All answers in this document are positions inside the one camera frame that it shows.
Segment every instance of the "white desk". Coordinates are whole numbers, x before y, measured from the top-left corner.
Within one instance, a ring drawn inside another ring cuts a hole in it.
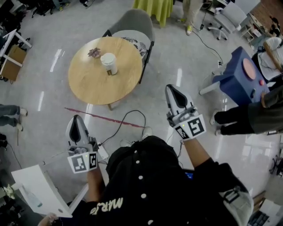
[[[47,172],[39,165],[12,172],[15,182],[23,185],[19,190],[33,212],[71,218],[72,213],[88,191],[86,184],[70,206],[62,199]]]
[[[2,47],[2,49],[0,50],[0,58],[1,58],[1,57],[4,57],[4,58],[5,58],[4,64],[3,64],[2,69],[1,69],[1,71],[0,71],[0,75],[2,74],[2,70],[3,70],[3,68],[4,68],[4,66],[5,66],[5,64],[6,64],[6,62],[7,62],[7,60],[11,61],[12,63],[14,63],[14,64],[16,64],[16,65],[18,65],[18,66],[20,66],[20,67],[23,66],[22,64],[20,64],[19,62],[17,62],[17,61],[14,60],[14,59],[8,57],[8,56],[5,54],[5,53],[6,53],[6,50],[7,50],[7,48],[8,48],[8,46],[9,46],[9,44],[11,43],[11,41],[12,41],[12,39],[13,39],[14,36],[16,36],[19,40],[21,40],[21,41],[22,41],[24,44],[26,44],[28,47],[30,47],[30,48],[32,47],[32,45],[31,45],[30,43],[28,43],[22,36],[20,36],[20,35],[18,34],[18,32],[17,32],[16,29],[13,30],[13,31],[11,31],[10,33],[6,34],[3,38],[8,37],[8,39],[7,39],[6,43],[5,43],[5,45],[4,45],[4,46]]]

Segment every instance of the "shoe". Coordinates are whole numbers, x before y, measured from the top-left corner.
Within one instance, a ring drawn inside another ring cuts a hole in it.
[[[20,123],[16,125],[16,128],[20,131],[23,131],[23,126]]]
[[[22,116],[27,116],[27,110],[24,109],[24,108],[20,108],[19,114],[22,115]]]
[[[218,110],[215,110],[215,111],[213,112],[212,116],[211,116],[211,119],[210,119],[210,121],[209,121],[211,125],[214,125],[214,124],[215,124],[215,118],[214,118],[214,117],[215,117],[215,115],[216,115],[217,112],[219,112],[219,111],[218,111]]]
[[[152,128],[150,127],[145,127],[142,133],[142,139],[147,138],[148,136],[152,136]]]
[[[176,22],[177,23],[185,23],[187,20],[186,19],[177,19]]]
[[[193,27],[191,26],[191,25],[189,25],[188,27],[187,27],[187,32],[186,32],[186,34],[189,36],[189,35],[191,35],[191,32],[193,31]]]
[[[220,130],[220,129],[217,129],[217,130],[215,131],[215,135],[216,135],[216,136],[222,135],[222,134],[221,134],[221,130]]]
[[[126,139],[120,141],[120,147],[131,147],[132,145],[133,143]]]

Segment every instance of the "white chair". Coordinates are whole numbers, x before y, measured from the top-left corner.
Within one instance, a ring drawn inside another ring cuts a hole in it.
[[[212,23],[210,23],[210,27],[207,29],[219,31],[218,40],[221,39],[221,35],[225,37],[225,40],[228,40],[223,29],[225,29],[229,34],[233,33],[235,30],[240,30],[240,23],[242,23],[246,18],[247,15],[241,10],[241,8],[233,2],[230,2],[224,9],[219,8],[218,10],[215,10],[214,20],[220,24],[220,27],[214,27],[212,26]]]

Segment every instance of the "gray sleeve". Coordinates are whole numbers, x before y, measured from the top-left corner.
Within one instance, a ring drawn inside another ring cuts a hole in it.
[[[280,86],[264,96],[264,103],[267,108],[283,100],[283,86]]]

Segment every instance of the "cardboard box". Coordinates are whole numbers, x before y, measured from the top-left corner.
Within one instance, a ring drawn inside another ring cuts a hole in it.
[[[23,61],[26,57],[26,52],[23,51],[21,48],[19,48],[17,45],[13,45],[10,49],[10,52],[8,54],[8,57],[18,61],[19,63],[23,64]],[[16,81],[18,73],[21,69],[20,66],[12,63],[9,60],[5,60],[6,63],[3,64],[3,70],[2,70],[2,76],[11,80]]]

